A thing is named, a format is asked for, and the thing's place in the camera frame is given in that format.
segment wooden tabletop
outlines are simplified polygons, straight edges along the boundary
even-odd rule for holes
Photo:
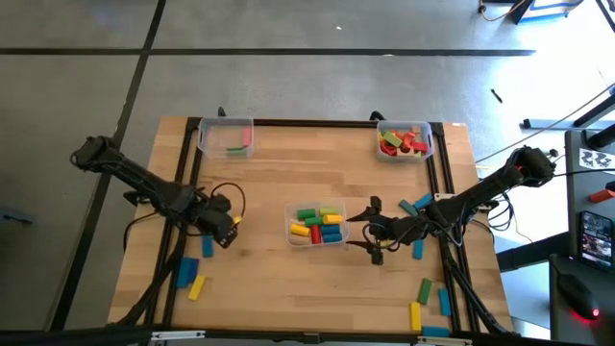
[[[173,180],[186,118],[164,117],[148,168]],[[445,124],[455,190],[478,181],[468,130]],[[370,262],[365,250],[351,245],[293,249],[284,234],[288,203],[342,200],[349,216],[362,212],[369,196],[382,199],[382,214],[406,216],[398,207],[430,192],[422,164],[383,163],[376,159],[374,129],[255,127],[255,153],[248,160],[203,157],[198,186],[241,185],[247,199],[239,236],[228,249],[216,245],[211,259],[201,256],[201,240],[189,237],[184,254],[200,259],[207,277],[198,301],[178,289],[173,325],[195,329],[411,333],[408,304],[418,298],[423,278],[434,281],[429,303],[421,307],[423,325],[450,327],[440,314],[437,288],[443,275],[437,240],[428,237],[422,259],[411,246],[384,252],[384,265]],[[193,138],[184,182],[195,151]],[[440,188],[440,158],[435,165]],[[232,187],[220,192],[239,214],[241,199]],[[135,217],[151,212],[139,207]],[[128,312],[150,283],[164,221],[155,216],[133,226],[109,315],[110,322]],[[350,239],[361,240],[363,223],[349,223]],[[468,225],[465,236],[474,289],[506,328],[512,328],[491,235]],[[166,286],[160,291],[156,321],[161,320]],[[468,330],[463,295],[457,288],[461,325]]]

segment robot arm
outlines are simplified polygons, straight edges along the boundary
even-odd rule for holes
[[[517,149],[498,171],[453,198],[427,205],[417,216],[391,218],[381,215],[381,200],[377,196],[372,196],[370,207],[362,214],[348,219],[350,222],[369,221],[363,228],[365,241],[349,241],[349,243],[365,248],[372,257],[372,263],[382,265],[381,250],[395,251],[395,246],[409,245],[428,234],[452,239],[451,228],[465,224],[467,215],[473,213],[479,205],[518,185],[539,187],[554,176],[554,169],[555,164],[539,149],[529,147]],[[367,230],[375,241],[368,238],[365,232]],[[393,240],[393,243],[381,246],[383,240]],[[487,330],[494,334],[507,333],[465,278],[453,259],[449,246],[445,246],[442,251],[445,259],[443,265],[453,274]]]
[[[70,156],[70,161],[85,171],[112,174],[135,189],[125,194],[131,203],[149,199],[156,211],[176,226],[193,225],[199,232],[213,235],[223,248],[229,247],[237,237],[236,225],[227,214],[231,202],[224,195],[207,196],[195,186],[167,182],[127,159],[108,137],[88,137]]]

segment computer mouse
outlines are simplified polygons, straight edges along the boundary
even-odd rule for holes
[[[600,314],[596,298],[576,276],[560,274],[557,277],[557,288],[579,316],[595,320]]]

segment concrete floor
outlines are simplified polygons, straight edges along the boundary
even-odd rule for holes
[[[7,47],[141,48],[155,0],[5,0]],[[489,7],[493,16],[506,7]],[[615,82],[615,35],[596,4],[566,20],[487,23],[476,4],[443,0],[183,0],[166,4],[155,48],[532,49],[530,57],[173,56],[151,57],[123,152],[147,164],[161,116],[390,119],[465,122],[477,158],[526,136],[527,117],[559,118]],[[68,163],[86,136],[111,135],[137,56],[0,55],[0,206],[37,218],[0,224],[0,329],[47,326],[97,177]],[[495,88],[504,102],[490,93]],[[561,134],[529,145],[563,147]],[[503,154],[485,164],[497,166]],[[537,211],[563,183],[514,195],[520,230],[533,240],[565,230]],[[134,209],[111,183],[68,328],[104,325]],[[513,233],[502,235],[526,242]]]

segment clear plastic container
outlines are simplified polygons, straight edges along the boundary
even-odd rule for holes
[[[203,118],[197,145],[210,159],[249,158],[254,153],[254,119]]]
[[[417,158],[413,155],[400,153],[398,150],[397,156],[389,156],[382,152],[378,134],[383,131],[398,131],[402,134],[412,131],[416,134],[418,141],[427,143],[427,153]],[[396,121],[396,120],[381,120],[376,128],[376,155],[380,161],[386,162],[412,162],[421,163],[428,157],[433,155],[433,138],[431,136],[431,125],[425,121]]]
[[[343,221],[339,224],[339,231],[342,234],[342,239],[336,242],[324,243],[320,244],[312,244],[311,237],[308,236],[307,239],[303,239],[303,236],[293,235],[290,232],[290,225],[296,223],[298,225],[304,225],[303,221],[299,221],[297,218],[297,210],[305,210],[305,209],[316,209],[316,216],[320,216],[319,210],[321,208],[335,208],[342,215]],[[292,247],[310,247],[310,246],[323,246],[323,245],[335,245],[335,244],[343,244],[348,240],[350,236],[350,231],[348,230],[348,224],[346,222],[346,206],[344,202],[340,200],[327,200],[323,202],[304,202],[304,203],[294,203],[287,204],[284,208],[284,216],[285,216],[285,232],[286,232],[286,241],[288,245]],[[303,240],[303,243],[296,242],[296,240]]]

